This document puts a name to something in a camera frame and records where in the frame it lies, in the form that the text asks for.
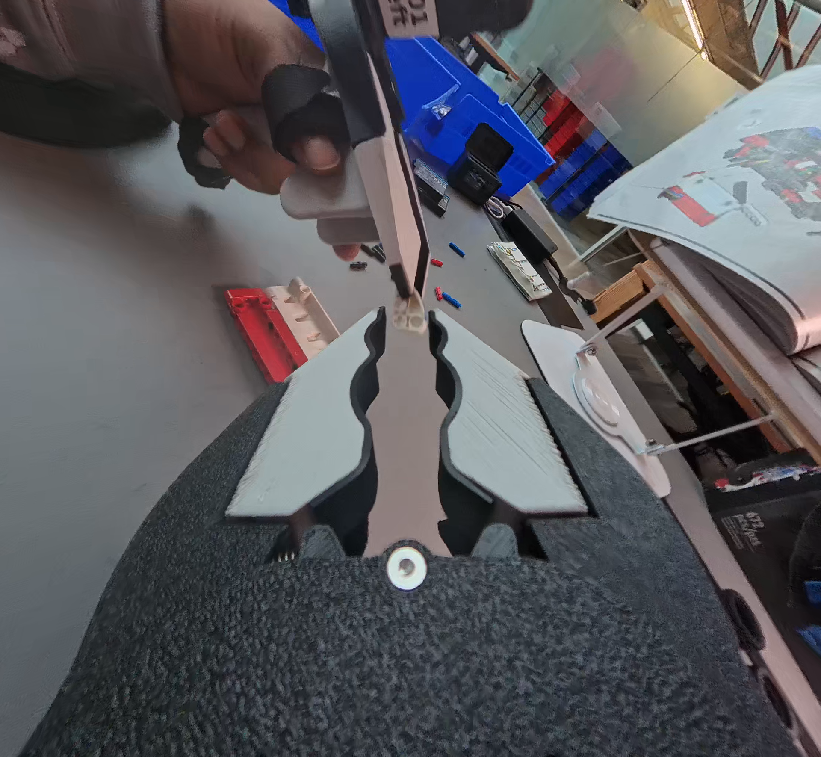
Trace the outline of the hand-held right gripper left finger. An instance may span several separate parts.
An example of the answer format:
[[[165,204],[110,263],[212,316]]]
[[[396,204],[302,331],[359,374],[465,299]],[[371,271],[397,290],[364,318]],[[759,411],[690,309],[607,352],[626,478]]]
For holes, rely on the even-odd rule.
[[[378,485],[367,411],[378,394],[386,311],[377,308],[289,378],[227,506],[228,519],[365,519]]]

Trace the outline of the wooden office desk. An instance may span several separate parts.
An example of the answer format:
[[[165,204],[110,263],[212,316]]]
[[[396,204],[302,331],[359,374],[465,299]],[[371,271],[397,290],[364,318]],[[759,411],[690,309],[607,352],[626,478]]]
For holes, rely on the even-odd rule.
[[[519,74],[498,54],[493,45],[480,33],[470,33],[458,43],[463,62],[476,75],[485,66],[505,74],[510,81],[517,81]]]

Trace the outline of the scatter of toy pins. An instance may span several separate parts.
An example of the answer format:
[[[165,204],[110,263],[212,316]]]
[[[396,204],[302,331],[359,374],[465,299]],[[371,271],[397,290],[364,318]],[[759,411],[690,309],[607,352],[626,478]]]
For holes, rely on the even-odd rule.
[[[448,244],[449,249],[454,252],[458,257],[465,258],[466,254],[463,249],[461,249],[458,245],[453,242]],[[387,257],[384,252],[384,248],[380,243],[376,245],[360,245],[360,251],[365,253],[369,258],[375,259],[379,263],[385,263],[387,261]],[[430,259],[430,264],[435,266],[437,269],[441,269],[443,267],[443,261],[440,259]],[[367,269],[368,263],[365,261],[354,260],[349,263],[349,269],[355,272],[362,272]],[[459,300],[457,300],[452,295],[448,294],[445,290],[443,290],[440,286],[436,286],[434,288],[434,293],[436,298],[440,302],[446,302],[455,309],[459,310],[462,308],[462,304]]]

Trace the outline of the black power adapter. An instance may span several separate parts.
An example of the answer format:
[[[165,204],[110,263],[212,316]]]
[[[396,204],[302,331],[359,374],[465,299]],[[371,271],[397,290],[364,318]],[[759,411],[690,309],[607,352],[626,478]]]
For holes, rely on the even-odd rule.
[[[512,208],[502,219],[501,225],[509,239],[533,265],[548,261],[558,250],[553,240],[523,208]]]

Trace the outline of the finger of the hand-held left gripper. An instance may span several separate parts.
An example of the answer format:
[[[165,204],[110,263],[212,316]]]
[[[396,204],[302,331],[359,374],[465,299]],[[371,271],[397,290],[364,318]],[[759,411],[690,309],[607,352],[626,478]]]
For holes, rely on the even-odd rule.
[[[423,208],[402,130],[394,126],[374,63],[369,72],[385,130],[355,146],[354,158],[396,292],[404,299],[423,298],[430,256]]]

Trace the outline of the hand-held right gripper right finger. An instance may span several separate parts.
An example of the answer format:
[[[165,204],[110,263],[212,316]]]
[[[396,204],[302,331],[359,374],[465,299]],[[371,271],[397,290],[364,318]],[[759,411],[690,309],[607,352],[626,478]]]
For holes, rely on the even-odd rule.
[[[447,409],[439,431],[443,508],[470,495],[521,516],[587,515],[529,376],[446,313],[429,315],[428,334]]]

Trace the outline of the white book stand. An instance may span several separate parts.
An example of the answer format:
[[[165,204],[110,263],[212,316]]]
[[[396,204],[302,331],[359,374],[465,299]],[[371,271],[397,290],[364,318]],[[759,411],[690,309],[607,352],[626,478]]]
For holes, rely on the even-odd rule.
[[[792,447],[812,458],[819,473],[819,380],[810,381],[752,318],[704,270],[678,251],[636,267],[642,291],[588,337],[527,320],[521,334],[543,379],[643,477],[659,498],[672,492],[662,457],[694,444],[762,428],[775,447]],[[603,364],[608,338],[659,303],[706,354],[716,373],[740,399],[747,421],[702,437],[659,443],[631,412]]]

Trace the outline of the open instruction book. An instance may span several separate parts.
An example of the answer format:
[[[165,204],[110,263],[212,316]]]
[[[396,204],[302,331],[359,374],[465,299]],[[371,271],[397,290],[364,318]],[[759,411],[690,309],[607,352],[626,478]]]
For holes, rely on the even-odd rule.
[[[820,67],[727,103],[589,217],[681,245],[787,355],[820,343]]]

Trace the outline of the black open case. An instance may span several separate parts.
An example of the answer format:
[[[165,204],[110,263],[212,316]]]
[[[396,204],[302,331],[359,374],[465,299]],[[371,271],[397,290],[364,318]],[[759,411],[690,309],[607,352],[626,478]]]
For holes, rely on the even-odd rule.
[[[481,206],[501,187],[500,170],[514,153],[513,145],[486,122],[476,126],[457,161],[449,167],[446,182],[463,198]]]

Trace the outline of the folded sticker sheet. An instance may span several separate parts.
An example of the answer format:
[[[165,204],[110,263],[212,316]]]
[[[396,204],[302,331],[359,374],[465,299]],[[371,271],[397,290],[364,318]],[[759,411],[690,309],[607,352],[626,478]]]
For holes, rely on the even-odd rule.
[[[515,243],[495,241],[487,251],[529,302],[549,297],[552,290]]]

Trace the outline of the white toy connector piece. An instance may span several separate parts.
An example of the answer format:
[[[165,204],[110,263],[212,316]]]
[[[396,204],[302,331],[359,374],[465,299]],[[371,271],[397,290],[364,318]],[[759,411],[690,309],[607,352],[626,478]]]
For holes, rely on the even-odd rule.
[[[396,296],[391,321],[396,331],[418,336],[426,334],[428,328],[426,310],[416,289],[407,297]]]

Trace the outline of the red and white toy panel assembly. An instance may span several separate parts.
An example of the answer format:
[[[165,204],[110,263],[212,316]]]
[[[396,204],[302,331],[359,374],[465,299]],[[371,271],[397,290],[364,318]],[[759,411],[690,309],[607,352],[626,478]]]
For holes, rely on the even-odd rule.
[[[340,336],[313,290],[299,277],[285,286],[229,288],[222,294],[267,383],[285,382]]]

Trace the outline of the ceiling light strip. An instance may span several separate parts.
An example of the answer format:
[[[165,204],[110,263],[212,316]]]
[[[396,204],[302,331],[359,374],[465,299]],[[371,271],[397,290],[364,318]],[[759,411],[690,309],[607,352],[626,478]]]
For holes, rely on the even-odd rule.
[[[689,26],[689,29],[693,35],[694,42],[696,43],[696,47],[699,50],[700,57],[708,62],[709,61],[709,50],[707,49],[706,39],[703,34],[703,30],[700,25],[699,17],[695,13],[695,9],[692,5],[691,0],[681,0],[682,9],[685,15],[686,23]]]

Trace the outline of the stack of red and blue bins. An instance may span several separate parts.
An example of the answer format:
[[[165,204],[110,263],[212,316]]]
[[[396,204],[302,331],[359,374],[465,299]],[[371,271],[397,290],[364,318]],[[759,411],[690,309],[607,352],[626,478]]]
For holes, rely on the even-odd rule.
[[[603,119],[591,120],[535,65],[521,74],[510,105],[552,159],[538,177],[546,207],[565,221],[587,213],[593,201],[632,169]]]

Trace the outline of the black toy tyre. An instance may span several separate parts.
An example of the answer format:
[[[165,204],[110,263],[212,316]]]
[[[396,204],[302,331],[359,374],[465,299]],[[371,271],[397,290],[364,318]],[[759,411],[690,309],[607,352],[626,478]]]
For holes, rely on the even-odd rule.
[[[792,708],[771,677],[769,671],[765,668],[756,668],[754,672],[756,681],[775,714],[787,731],[794,732],[795,718]]]
[[[764,631],[744,596],[734,589],[722,588],[720,598],[734,629],[739,648],[748,654],[764,650]]]

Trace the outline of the person's left forearm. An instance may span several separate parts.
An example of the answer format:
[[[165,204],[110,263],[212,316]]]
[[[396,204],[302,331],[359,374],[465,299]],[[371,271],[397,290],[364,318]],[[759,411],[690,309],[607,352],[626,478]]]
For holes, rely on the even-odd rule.
[[[118,85],[182,116],[162,42],[163,0],[1,0],[3,64]]]

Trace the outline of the toy set box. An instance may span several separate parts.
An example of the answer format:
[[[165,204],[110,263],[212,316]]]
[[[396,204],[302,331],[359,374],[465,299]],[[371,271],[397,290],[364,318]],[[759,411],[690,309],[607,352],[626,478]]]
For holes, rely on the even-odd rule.
[[[819,464],[805,450],[749,461],[708,484],[704,498],[750,578],[786,578],[800,529],[819,505]]]

